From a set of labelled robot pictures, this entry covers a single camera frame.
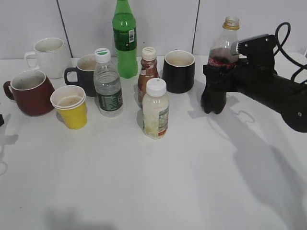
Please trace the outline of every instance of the tile grout line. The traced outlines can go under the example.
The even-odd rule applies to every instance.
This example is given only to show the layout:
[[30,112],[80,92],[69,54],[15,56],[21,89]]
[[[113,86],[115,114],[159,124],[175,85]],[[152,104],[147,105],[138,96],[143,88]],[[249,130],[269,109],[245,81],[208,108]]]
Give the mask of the tile grout line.
[[72,56],[72,51],[71,51],[71,45],[69,44],[69,40],[68,40],[68,36],[67,36],[67,32],[66,32],[66,28],[65,28],[63,16],[62,16],[62,11],[61,11],[61,9],[60,9],[60,7],[59,7],[59,0],[56,0],[56,2],[57,2],[58,10],[59,10],[59,15],[60,15],[60,17],[61,17],[61,21],[62,21],[64,33],[65,33],[65,36],[66,36],[68,48],[69,48],[69,51],[70,51],[70,53],[71,53],[71,57],[73,58],[73,56]]
[[192,53],[194,52],[195,35],[196,35],[196,28],[197,28],[197,22],[198,22],[198,14],[200,12],[200,5],[201,5],[201,0],[198,0],[197,14],[196,14],[196,21],[195,21],[195,28],[194,28],[194,36],[193,36]]

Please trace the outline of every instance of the bottle label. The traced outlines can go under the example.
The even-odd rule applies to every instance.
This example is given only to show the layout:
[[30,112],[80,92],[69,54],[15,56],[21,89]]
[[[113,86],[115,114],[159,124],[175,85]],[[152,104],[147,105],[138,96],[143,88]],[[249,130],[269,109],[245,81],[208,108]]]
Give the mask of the bottle label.
[[97,96],[100,108],[105,111],[115,111],[123,105],[123,96],[121,94],[121,89],[113,95],[101,95],[97,93]]
[[168,107],[159,112],[159,122],[158,122],[158,136],[162,136],[166,133],[168,128]]
[[133,30],[122,31],[113,28],[115,47],[119,51],[136,49],[136,27]]
[[140,75],[143,75],[143,76],[148,77],[148,78],[154,78],[154,75],[155,75],[154,65],[150,65],[146,69],[142,66]]
[[215,66],[215,67],[226,66],[227,69],[231,69],[232,67],[234,67],[236,65],[236,63],[235,62],[234,63],[223,63],[223,62],[219,61],[218,59],[210,56],[209,60],[208,60],[208,65]]

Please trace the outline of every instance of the mug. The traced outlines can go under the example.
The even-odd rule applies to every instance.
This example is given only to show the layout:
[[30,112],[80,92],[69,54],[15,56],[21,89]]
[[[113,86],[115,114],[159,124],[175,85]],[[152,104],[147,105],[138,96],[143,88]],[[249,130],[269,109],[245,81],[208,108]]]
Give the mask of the mug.
[[[95,54],[89,54],[81,57],[77,61],[76,67],[67,68],[64,72],[66,85],[78,85],[82,87],[87,96],[95,97],[96,90],[94,86],[94,70],[96,67]],[[67,79],[69,72],[77,72],[77,81],[71,82]]]
[[50,102],[68,128],[79,129],[87,123],[85,98],[85,91],[80,86],[67,85],[55,90]]
[[162,79],[172,93],[184,93],[194,84],[195,57],[184,50],[173,50],[165,55]]
[[40,70],[18,74],[11,81],[5,82],[3,89],[6,96],[15,100],[20,110],[29,116],[40,116],[53,109],[50,96],[54,88],[46,74]]
[[[28,57],[35,55],[37,65],[30,66]],[[64,41],[59,38],[50,37],[42,39],[35,43],[34,51],[24,54],[27,65],[34,69],[40,69],[50,79],[62,78],[64,71],[68,67],[72,67],[71,55]]]

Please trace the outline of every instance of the wall tile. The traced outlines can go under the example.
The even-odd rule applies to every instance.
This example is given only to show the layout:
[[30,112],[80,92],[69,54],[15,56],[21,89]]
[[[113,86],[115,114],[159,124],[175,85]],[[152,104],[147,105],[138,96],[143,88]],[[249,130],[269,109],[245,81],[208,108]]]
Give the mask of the wall tile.
[[[223,29],[226,16],[240,18],[239,39],[260,34],[275,34],[275,29],[280,23],[290,22],[291,34],[285,49],[300,51],[307,47],[306,9],[307,1],[302,0],[201,0],[194,54],[209,54],[211,44]],[[285,31],[286,29],[281,30],[281,40]]]
[[[115,55],[112,19],[116,0],[59,0],[74,57],[107,47]],[[130,0],[137,20],[138,53],[153,46],[158,55],[191,51],[198,0]]]
[[36,41],[66,41],[56,0],[1,0],[0,59],[23,58]]

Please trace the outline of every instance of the black mug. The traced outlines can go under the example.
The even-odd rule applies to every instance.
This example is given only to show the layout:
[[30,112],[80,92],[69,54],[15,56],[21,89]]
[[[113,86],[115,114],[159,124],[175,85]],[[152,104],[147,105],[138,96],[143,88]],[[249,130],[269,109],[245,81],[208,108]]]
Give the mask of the black mug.
[[[94,86],[94,70],[96,67],[95,54],[89,54],[81,57],[77,61],[76,67],[67,68],[64,72],[64,80],[67,85],[78,85],[84,89],[87,96],[95,97],[96,90]],[[68,81],[69,72],[77,72],[77,81]]]
[[168,92],[184,93],[194,84],[195,57],[184,50],[168,52],[164,58],[162,79]]

